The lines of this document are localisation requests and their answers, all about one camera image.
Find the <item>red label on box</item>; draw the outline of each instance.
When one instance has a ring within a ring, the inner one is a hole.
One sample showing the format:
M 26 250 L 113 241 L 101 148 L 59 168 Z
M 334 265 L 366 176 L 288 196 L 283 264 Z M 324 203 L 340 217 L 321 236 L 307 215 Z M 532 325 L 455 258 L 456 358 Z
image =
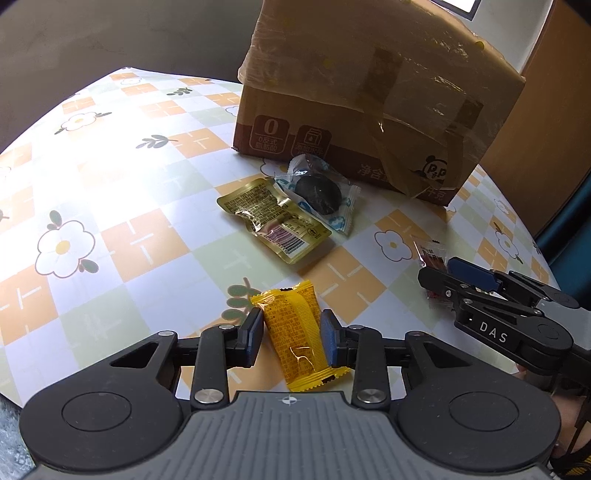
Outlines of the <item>red label on box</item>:
M 252 127 L 250 146 L 253 150 L 279 154 L 285 150 L 290 123 L 282 118 L 257 115 Z
M 302 125 L 295 136 L 294 146 L 291 147 L 291 154 L 295 157 L 301 153 L 311 153 L 324 158 L 330 145 L 332 134 L 310 125 Z

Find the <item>gold foil packet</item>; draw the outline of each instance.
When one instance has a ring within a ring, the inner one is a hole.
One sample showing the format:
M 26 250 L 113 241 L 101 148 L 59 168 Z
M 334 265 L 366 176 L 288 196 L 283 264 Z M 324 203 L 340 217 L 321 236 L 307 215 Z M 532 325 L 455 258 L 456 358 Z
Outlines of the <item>gold foil packet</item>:
M 256 179 L 217 199 L 228 213 L 244 218 L 248 230 L 292 264 L 330 235 L 320 221 L 301 210 L 274 179 Z
M 326 361 L 320 340 L 320 307 L 309 280 L 292 289 L 266 291 L 251 302 L 264 313 L 290 391 L 319 387 L 350 371 L 332 368 Z

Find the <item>wooden panel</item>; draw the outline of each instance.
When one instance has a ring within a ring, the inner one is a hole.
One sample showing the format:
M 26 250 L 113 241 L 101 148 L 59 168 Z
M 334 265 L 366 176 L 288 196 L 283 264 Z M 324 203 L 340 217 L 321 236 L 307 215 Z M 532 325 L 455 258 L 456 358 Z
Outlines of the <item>wooden panel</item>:
M 482 160 L 537 234 L 591 168 L 591 27 L 556 0 L 511 115 Z

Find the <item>barcode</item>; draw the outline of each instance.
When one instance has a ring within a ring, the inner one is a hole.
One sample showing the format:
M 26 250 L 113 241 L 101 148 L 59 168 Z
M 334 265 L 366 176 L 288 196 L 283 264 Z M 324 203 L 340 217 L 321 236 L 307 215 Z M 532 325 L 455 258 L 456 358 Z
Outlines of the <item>barcode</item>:
M 281 247 L 290 258 L 295 257 L 308 246 L 308 243 L 297 238 L 293 233 L 288 232 L 280 226 L 274 228 L 271 233 L 265 235 L 265 238 Z

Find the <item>brown cardboard box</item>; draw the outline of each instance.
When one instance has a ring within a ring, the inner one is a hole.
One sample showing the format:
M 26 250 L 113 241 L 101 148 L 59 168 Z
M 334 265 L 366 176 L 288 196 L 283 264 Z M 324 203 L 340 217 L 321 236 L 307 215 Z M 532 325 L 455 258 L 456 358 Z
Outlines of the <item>brown cardboard box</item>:
M 447 205 L 524 79 L 429 0 L 265 0 L 239 74 L 234 147 L 325 158 Z

